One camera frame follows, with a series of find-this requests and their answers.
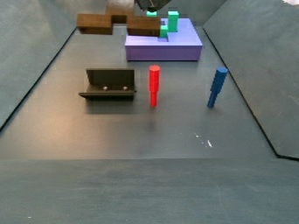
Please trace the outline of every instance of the green block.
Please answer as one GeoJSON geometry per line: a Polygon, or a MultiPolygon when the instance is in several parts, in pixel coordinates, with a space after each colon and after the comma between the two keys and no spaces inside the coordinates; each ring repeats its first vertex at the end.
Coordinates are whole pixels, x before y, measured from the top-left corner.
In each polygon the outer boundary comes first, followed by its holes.
{"type": "Polygon", "coordinates": [[[169,25],[161,26],[161,38],[167,38],[167,32],[169,32],[169,25]]]}
{"type": "Polygon", "coordinates": [[[169,19],[170,18],[179,18],[181,14],[178,11],[169,11],[169,19]]]}
{"type": "Polygon", "coordinates": [[[169,32],[178,32],[178,19],[169,19],[169,32]]]}
{"type": "Polygon", "coordinates": [[[147,11],[147,12],[146,12],[146,15],[147,15],[150,18],[157,18],[157,11],[155,11],[155,12],[147,11]]]}

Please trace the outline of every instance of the purple box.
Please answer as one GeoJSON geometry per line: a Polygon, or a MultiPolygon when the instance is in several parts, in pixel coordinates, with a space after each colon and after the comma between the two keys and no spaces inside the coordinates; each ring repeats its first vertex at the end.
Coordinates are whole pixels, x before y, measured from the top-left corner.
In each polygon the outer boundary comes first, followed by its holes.
{"type": "Polygon", "coordinates": [[[178,32],[169,32],[167,38],[126,37],[127,60],[199,60],[201,56],[202,40],[189,18],[179,18],[178,32]]]}

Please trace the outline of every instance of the wooden block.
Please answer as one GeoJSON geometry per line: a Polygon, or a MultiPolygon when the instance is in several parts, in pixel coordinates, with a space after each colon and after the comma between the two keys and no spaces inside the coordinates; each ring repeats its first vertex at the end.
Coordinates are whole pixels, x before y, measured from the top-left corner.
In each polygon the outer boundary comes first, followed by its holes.
{"type": "Polygon", "coordinates": [[[109,15],[79,14],[78,27],[83,34],[107,34],[113,35],[113,18],[109,15]]]}
{"type": "Polygon", "coordinates": [[[127,17],[127,33],[131,36],[161,36],[161,18],[129,16],[127,17]]]}

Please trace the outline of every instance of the red peg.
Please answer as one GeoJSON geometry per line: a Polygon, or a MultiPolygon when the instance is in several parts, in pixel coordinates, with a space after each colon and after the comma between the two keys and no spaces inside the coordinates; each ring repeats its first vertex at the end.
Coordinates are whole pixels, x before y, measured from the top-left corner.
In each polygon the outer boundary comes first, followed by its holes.
{"type": "Polygon", "coordinates": [[[159,91],[161,67],[150,66],[151,107],[157,106],[157,93],[159,91]]]}

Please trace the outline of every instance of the gray wall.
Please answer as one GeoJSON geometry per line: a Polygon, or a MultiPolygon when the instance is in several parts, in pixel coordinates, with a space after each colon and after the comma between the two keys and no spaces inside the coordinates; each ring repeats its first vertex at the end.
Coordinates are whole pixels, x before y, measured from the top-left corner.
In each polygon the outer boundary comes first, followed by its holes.
{"type": "Polygon", "coordinates": [[[294,158],[299,158],[298,21],[299,9],[282,0],[229,0],[203,26],[277,153],[294,158]]]}
{"type": "Polygon", "coordinates": [[[75,25],[53,1],[0,2],[2,127],[62,49],[75,25]]]}

